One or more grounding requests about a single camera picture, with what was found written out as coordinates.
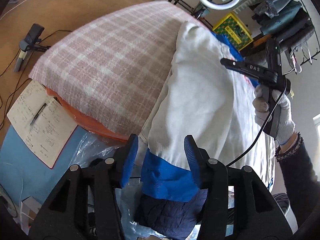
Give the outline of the white-gloved right hand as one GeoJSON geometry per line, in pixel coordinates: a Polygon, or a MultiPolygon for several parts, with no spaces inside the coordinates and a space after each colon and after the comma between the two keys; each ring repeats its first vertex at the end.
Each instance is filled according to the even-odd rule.
{"type": "MultiPolygon", "coordinates": [[[[253,107],[255,109],[255,122],[262,127],[267,116],[272,110],[271,103],[263,97],[267,87],[258,85],[255,88],[255,99],[253,100],[253,107]]],[[[273,111],[273,116],[270,116],[268,122],[276,128],[273,137],[276,139],[278,145],[285,145],[295,132],[295,123],[292,120],[291,102],[289,98],[278,90],[273,90],[272,98],[275,102],[276,109],[273,111]]]]}

